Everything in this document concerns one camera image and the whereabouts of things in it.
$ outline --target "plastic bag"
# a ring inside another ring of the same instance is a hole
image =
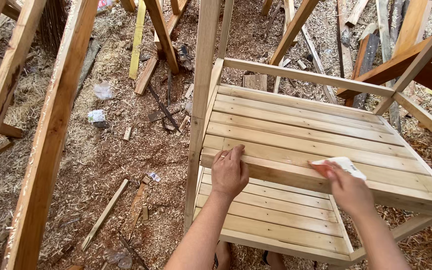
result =
[[[117,0],[99,0],[97,4],[97,13],[105,12],[113,8]]]
[[[94,94],[103,101],[109,101],[113,99],[113,91],[111,91],[111,83],[104,81],[101,84],[94,85]]]

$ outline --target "trash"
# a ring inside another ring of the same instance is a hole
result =
[[[115,0],[99,0],[97,4],[97,13],[105,12],[111,10],[113,6],[116,4]]]
[[[113,92],[111,91],[111,83],[104,81],[101,84],[95,84],[94,94],[102,101],[112,100]]]
[[[147,172],[146,174],[149,177],[153,178],[153,180],[156,181],[156,182],[161,181],[161,177],[159,177],[155,172]]]
[[[297,65],[301,68],[301,70],[305,70],[307,68],[307,66],[301,60],[297,61]]]
[[[104,110],[95,109],[88,112],[88,123],[94,122],[102,122],[106,120],[106,115],[104,114]]]
[[[195,89],[195,84],[191,83],[188,87],[188,91],[186,91],[186,94],[184,95],[185,98],[189,99],[189,97],[193,96],[193,90]]]
[[[144,61],[147,61],[147,60],[149,60],[151,57],[149,56],[149,55],[146,55],[146,54],[140,54],[139,55],[139,61],[140,62],[144,62]]]
[[[193,111],[193,103],[192,102],[188,102],[188,104],[186,104],[186,106],[184,107],[184,111],[191,116],[191,113]]]
[[[104,253],[107,254],[106,261],[108,263],[117,263],[126,256],[124,252],[116,251],[114,249],[106,249]]]
[[[424,92],[428,93],[429,95],[432,96],[432,90],[429,88],[424,89]]]
[[[191,117],[189,115],[186,115],[186,117],[184,117],[183,122],[181,123],[181,125],[179,125],[179,130],[176,132],[176,136],[181,136],[184,128],[186,127],[186,125],[191,121]]]
[[[337,163],[343,170],[350,173],[352,176],[366,180],[366,175],[357,169],[353,162],[351,162],[351,160],[345,156],[336,156],[317,161],[309,161],[309,164],[322,176],[327,177],[327,171],[330,170],[330,166],[324,164],[325,161]]]
[[[189,55],[189,48],[186,44],[181,45],[178,49],[177,49],[177,55],[178,55],[178,60],[179,60],[179,64],[184,67],[185,69],[187,69],[188,71],[193,70],[193,65],[191,65],[190,60],[193,58],[191,55]]]
[[[149,179],[149,177],[147,177],[147,176],[144,176],[144,177],[142,178],[141,181],[142,181],[143,183],[145,183],[146,185],[148,185],[149,182],[151,182],[151,179]]]
[[[142,209],[141,209],[141,212],[142,212],[142,220],[147,221],[149,219],[148,218],[148,206],[147,205],[143,205]]]
[[[71,219],[71,220],[69,220],[68,222],[65,222],[65,223],[61,224],[59,227],[60,227],[60,228],[63,228],[64,226],[69,225],[69,224],[71,224],[71,223],[75,223],[76,221],[78,221],[78,220],[80,220],[80,219],[81,219],[81,218]]]
[[[130,126],[126,128],[126,131],[124,132],[124,137],[123,137],[123,139],[125,141],[129,142],[129,138],[131,138],[131,129],[132,129],[132,127],[130,127]]]
[[[133,266],[133,258],[130,256],[125,256],[117,263],[117,266],[121,269],[131,269]]]

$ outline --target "yellow plank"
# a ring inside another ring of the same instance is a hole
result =
[[[145,25],[146,4],[144,0],[138,1],[138,14],[134,28],[134,39],[132,41],[131,63],[129,64],[129,78],[138,78],[139,53],[141,52],[141,39],[143,38],[143,27]]]

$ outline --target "right hand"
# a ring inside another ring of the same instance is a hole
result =
[[[375,212],[375,200],[363,179],[352,176],[336,162],[325,161],[333,170],[327,172],[336,203],[352,218]]]

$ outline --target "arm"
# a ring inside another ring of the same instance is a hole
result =
[[[354,221],[368,255],[372,270],[410,270],[405,257],[394,241],[393,234],[375,209],[373,195],[365,182],[351,176],[337,163],[327,178],[331,182],[334,199]]]
[[[198,217],[183,237],[166,270],[211,269],[223,223],[233,199],[249,182],[248,166],[241,161],[244,145],[219,152],[213,160],[213,188]]]

